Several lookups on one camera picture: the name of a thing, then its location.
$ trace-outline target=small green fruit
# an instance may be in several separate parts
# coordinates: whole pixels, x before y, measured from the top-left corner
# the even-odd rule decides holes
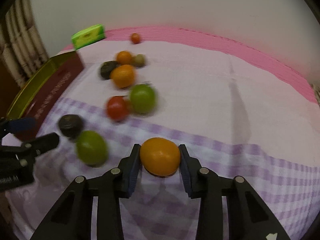
[[[156,106],[156,92],[150,85],[135,85],[130,92],[130,102],[136,113],[150,113]]]
[[[108,147],[95,131],[83,131],[77,141],[78,158],[87,165],[102,165],[108,158]]]
[[[143,54],[138,54],[133,60],[136,67],[143,67],[146,64],[146,57]]]

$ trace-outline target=orange fruit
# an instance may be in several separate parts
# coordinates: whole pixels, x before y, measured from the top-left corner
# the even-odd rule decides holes
[[[140,160],[151,174],[170,176],[180,165],[180,151],[174,142],[154,137],[146,140],[140,148]]]
[[[130,64],[132,62],[132,55],[128,51],[121,51],[117,54],[117,62],[120,65]]]
[[[131,41],[133,44],[138,44],[141,41],[140,35],[138,33],[131,34]]]
[[[134,83],[134,77],[135,69],[131,65],[121,65],[110,74],[110,78],[118,88],[131,86]]]

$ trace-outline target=metal screw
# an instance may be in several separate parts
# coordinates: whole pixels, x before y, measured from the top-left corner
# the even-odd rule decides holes
[[[84,181],[84,177],[78,176],[78,177],[76,177],[75,181],[76,181],[76,183],[81,183]]]
[[[267,240],[277,240],[277,236],[278,236],[278,233],[275,233],[275,234],[270,233],[269,235],[266,236],[266,239]]]
[[[114,174],[114,175],[119,174],[120,173],[120,169],[119,168],[113,168],[111,170],[111,173]]]
[[[209,170],[207,168],[201,168],[199,171],[201,174],[208,174],[209,173]]]
[[[20,160],[20,165],[21,165],[22,167],[25,167],[25,166],[28,165],[28,162],[27,162],[25,159],[22,159],[22,160]]]
[[[243,182],[244,182],[244,178],[241,177],[241,176],[237,176],[237,177],[236,177],[236,182],[238,182],[238,183],[243,183]]]

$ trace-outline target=dark brown fruit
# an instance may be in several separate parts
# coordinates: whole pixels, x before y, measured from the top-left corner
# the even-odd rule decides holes
[[[77,138],[82,132],[84,122],[79,115],[66,114],[58,122],[61,133],[68,138]]]
[[[115,60],[107,61],[101,65],[100,75],[103,79],[110,79],[110,73],[119,66],[119,63]]]

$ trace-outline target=purple checkered cloth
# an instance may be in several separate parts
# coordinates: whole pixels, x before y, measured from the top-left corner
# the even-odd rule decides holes
[[[229,145],[152,124],[147,119],[130,117],[124,123],[114,124],[106,118],[104,109],[69,98],[59,99],[45,119],[39,135],[60,133],[57,122],[64,114],[79,114],[85,120],[86,130],[95,130],[106,139],[109,160],[103,167],[88,167],[76,157],[74,144],[61,137],[57,149],[37,160],[35,184],[10,192],[12,205],[24,214],[21,216],[31,230],[36,228],[59,194],[76,176],[84,175],[89,179],[102,175],[116,167],[121,158],[128,156],[133,144],[142,144],[151,137],[167,138],[177,145],[186,144],[191,156],[198,158],[202,166],[219,176],[244,176],[292,240],[303,236],[320,210],[320,168],[270,157],[259,145]],[[132,197],[120,200],[124,237],[136,240],[194,240],[199,203],[199,200],[188,198],[179,172],[169,178],[159,179],[143,169]],[[225,201],[223,203],[224,233],[227,238],[227,207]],[[95,239],[96,205],[95,199],[92,239]],[[26,206],[36,207],[39,211],[37,216],[28,212]]]

